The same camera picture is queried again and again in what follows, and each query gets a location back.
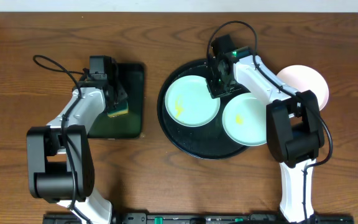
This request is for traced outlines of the green yellow sponge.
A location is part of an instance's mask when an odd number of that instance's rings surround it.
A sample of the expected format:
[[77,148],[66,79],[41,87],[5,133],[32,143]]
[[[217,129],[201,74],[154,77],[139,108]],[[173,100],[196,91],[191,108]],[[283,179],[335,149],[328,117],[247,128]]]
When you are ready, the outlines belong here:
[[129,105],[128,102],[124,101],[122,103],[119,103],[118,105],[116,105],[115,108],[109,110],[106,114],[109,118],[113,118],[116,116],[121,116],[124,114],[128,114],[129,112]]

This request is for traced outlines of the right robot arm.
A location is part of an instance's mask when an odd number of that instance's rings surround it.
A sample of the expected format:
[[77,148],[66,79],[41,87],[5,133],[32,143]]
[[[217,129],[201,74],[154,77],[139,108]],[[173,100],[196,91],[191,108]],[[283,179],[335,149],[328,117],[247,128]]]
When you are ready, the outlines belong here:
[[314,215],[313,167],[329,135],[316,95],[287,85],[250,47],[213,47],[207,51],[207,65],[213,97],[229,95],[241,85],[265,106],[267,146],[282,175],[281,214],[290,223],[306,223]]

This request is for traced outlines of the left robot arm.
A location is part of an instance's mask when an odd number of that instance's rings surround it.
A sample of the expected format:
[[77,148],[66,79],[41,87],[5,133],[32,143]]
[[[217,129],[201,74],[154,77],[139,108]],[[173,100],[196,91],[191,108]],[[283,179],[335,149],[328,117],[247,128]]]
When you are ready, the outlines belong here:
[[96,118],[127,95],[118,75],[92,73],[75,84],[62,112],[27,132],[30,194],[69,209],[81,223],[117,223],[112,203],[94,187],[88,133]]

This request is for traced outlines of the white pink plate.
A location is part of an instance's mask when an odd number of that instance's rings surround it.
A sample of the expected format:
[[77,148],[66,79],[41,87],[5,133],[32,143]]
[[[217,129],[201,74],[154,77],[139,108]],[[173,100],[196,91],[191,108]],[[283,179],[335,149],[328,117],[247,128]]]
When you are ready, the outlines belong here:
[[328,84],[315,69],[305,65],[290,65],[279,71],[277,77],[300,92],[311,90],[317,97],[320,111],[328,103]]

